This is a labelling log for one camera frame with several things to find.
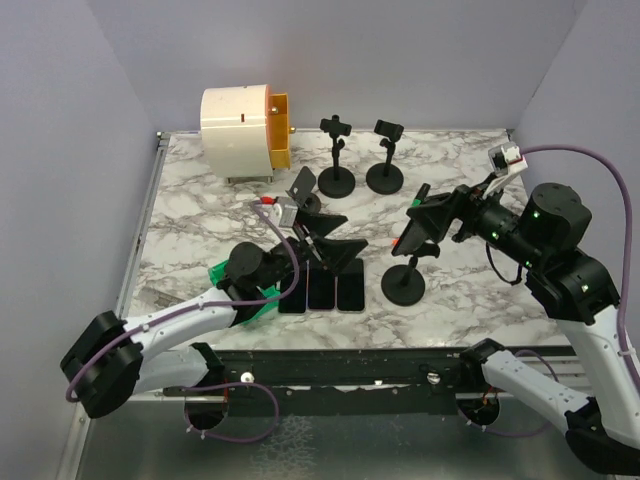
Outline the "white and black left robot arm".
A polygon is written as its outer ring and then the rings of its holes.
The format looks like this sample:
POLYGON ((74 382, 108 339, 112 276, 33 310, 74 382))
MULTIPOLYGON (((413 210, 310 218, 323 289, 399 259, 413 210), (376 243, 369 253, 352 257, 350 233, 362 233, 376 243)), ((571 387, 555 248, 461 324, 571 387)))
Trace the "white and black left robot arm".
POLYGON ((292 237, 269 222, 278 244, 268 251, 248 241, 237 244, 221 279, 195 297, 145 315, 98 314, 60 362, 68 381, 66 401, 81 404, 96 419, 142 392, 164 387, 214 392, 221 371, 213 364, 213 351, 196 337, 245 323, 264 306, 290 297, 293 287, 272 297, 265 292, 286 276, 298 285, 311 260, 333 274, 343 272, 368 245, 363 238, 328 238, 346 220, 344 215, 299 214, 292 237))

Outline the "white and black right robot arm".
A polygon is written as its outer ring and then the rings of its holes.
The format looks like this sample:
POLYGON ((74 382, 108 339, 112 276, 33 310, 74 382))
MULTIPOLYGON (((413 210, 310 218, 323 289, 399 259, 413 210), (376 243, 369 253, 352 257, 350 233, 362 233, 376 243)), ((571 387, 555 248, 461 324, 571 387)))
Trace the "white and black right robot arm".
POLYGON ((462 185, 407 214, 434 243, 459 219, 454 241, 477 236, 524 267, 526 287, 569 340, 592 392, 563 386, 491 339, 466 350, 461 383, 513 395, 553 424, 592 471, 638 474, 639 359, 618 321, 622 299, 608 270, 578 247, 592 218, 579 195, 565 185, 541 184, 517 215, 499 195, 462 185))

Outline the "purple-edged black phone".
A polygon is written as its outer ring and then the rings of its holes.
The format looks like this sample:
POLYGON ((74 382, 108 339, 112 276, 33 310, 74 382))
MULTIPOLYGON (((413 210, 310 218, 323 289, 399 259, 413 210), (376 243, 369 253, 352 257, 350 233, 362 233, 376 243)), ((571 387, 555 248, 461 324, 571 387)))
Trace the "purple-edged black phone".
POLYGON ((341 312, 365 309, 364 262, 354 259, 337 277, 336 306, 341 312))

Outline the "black phone with silver edge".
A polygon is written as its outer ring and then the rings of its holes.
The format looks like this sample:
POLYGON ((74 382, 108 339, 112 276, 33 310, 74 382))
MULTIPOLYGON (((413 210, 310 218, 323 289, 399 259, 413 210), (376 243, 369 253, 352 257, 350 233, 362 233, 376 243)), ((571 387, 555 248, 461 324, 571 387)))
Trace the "black phone with silver edge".
POLYGON ((331 271, 315 266, 309 270, 307 306, 310 310, 335 307, 335 276, 331 271))

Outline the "silver-edged phone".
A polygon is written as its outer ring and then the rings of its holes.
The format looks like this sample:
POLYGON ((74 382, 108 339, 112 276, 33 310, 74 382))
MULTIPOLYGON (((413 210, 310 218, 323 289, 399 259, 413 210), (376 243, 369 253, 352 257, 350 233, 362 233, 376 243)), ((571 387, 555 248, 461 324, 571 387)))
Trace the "silver-edged phone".
POLYGON ((299 280, 293 291, 279 301, 278 312, 281 314, 303 314, 307 307, 306 282, 299 280))

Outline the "brown round phone stand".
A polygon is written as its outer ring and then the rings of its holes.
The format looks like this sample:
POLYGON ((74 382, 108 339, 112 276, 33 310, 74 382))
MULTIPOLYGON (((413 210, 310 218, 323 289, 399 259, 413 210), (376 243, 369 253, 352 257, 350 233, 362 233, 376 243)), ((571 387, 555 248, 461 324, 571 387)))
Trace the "brown round phone stand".
POLYGON ((321 209, 321 201, 313 192, 315 186, 316 176, 309 167, 303 166, 286 193, 300 210, 307 213, 318 213, 321 209))

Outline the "black round-base front stand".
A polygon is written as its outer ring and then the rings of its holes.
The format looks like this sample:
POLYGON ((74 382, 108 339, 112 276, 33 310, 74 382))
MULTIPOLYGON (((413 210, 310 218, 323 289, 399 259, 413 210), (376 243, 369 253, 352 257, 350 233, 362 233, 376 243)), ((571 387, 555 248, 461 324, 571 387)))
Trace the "black round-base front stand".
POLYGON ((355 177, 350 170, 340 165, 341 150, 345 147, 344 137, 351 134, 351 125, 342 123, 337 114, 330 119, 323 118, 320 129, 332 139, 332 166, 324 169, 318 177, 320 192, 329 198, 340 199, 349 196, 355 188, 355 177))

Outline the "tall black phone stand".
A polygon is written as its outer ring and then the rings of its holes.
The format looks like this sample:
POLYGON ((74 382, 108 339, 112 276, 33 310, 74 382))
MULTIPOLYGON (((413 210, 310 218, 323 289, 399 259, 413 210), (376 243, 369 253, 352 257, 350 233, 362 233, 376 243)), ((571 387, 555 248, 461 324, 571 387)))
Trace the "tall black phone stand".
POLYGON ((366 184, 375 193, 391 195, 398 192, 404 183, 401 170, 392 164, 396 143, 401 139, 404 127, 400 124, 379 119, 374 132, 382 139, 379 145, 386 149, 386 160, 373 165, 366 174, 366 184))

